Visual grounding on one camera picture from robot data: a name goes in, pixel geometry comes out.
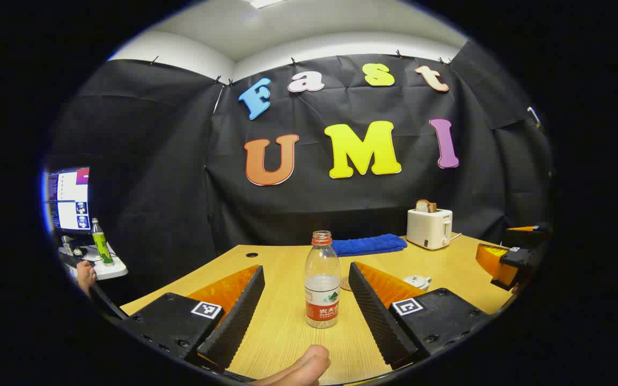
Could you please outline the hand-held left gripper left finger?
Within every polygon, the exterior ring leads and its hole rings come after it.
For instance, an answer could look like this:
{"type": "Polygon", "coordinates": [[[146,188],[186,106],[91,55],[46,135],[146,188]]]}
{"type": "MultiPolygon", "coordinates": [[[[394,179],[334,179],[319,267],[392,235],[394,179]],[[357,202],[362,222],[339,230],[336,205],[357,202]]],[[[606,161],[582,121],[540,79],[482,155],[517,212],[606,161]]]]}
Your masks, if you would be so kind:
{"type": "Polygon", "coordinates": [[[236,355],[264,288],[264,269],[253,265],[188,296],[165,293],[120,327],[171,357],[221,372],[236,355]]]}

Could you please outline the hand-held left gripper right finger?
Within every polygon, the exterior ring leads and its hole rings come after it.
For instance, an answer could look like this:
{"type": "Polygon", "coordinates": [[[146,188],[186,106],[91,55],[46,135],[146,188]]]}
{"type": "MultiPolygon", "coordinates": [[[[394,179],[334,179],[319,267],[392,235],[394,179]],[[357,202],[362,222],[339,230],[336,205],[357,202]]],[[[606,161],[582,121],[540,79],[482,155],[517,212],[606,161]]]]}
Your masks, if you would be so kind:
{"type": "Polygon", "coordinates": [[[363,262],[351,262],[348,281],[392,369],[436,356],[494,318],[447,288],[423,292],[363,262]]]}

